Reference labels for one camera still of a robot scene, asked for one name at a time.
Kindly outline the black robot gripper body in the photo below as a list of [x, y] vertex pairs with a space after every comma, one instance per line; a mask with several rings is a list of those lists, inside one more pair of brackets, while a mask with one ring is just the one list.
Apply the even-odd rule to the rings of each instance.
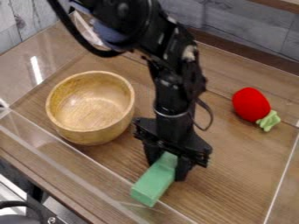
[[196, 134], [187, 115], [175, 118], [158, 116], [156, 118], [136, 117], [135, 138], [146, 141], [163, 142], [163, 152], [178, 157], [187, 157], [194, 165], [208, 166], [212, 148]]

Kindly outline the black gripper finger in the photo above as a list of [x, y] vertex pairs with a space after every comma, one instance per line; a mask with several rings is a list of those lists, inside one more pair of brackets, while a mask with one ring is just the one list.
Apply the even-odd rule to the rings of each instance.
[[155, 161], [160, 158], [163, 153], [164, 153], [164, 143], [162, 141], [144, 142], [144, 154], [146, 154], [147, 163], [150, 165], [155, 163]]
[[188, 176], [188, 172], [194, 167], [194, 162], [191, 161], [191, 159], [188, 157], [179, 157], [178, 158], [178, 165], [175, 168], [175, 180], [176, 181], [184, 181], [187, 176]]

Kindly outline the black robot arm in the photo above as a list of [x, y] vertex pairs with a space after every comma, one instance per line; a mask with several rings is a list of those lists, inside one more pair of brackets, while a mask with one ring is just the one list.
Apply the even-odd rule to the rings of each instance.
[[143, 142], [147, 162], [166, 152], [178, 157], [174, 179], [183, 181], [194, 166], [208, 165], [212, 148], [198, 136], [195, 110], [208, 108], [200, 53], [184, 26], [166, 13], [159, 0], [68, 0], [71, 7], [94, 18], [92, 28], [106, 51], [86, 40], [59, 0], [47, 0], [80, 45], [103, 58], [140, 52], [154, 82], [154, 118], [135, 119], [135, 137]]

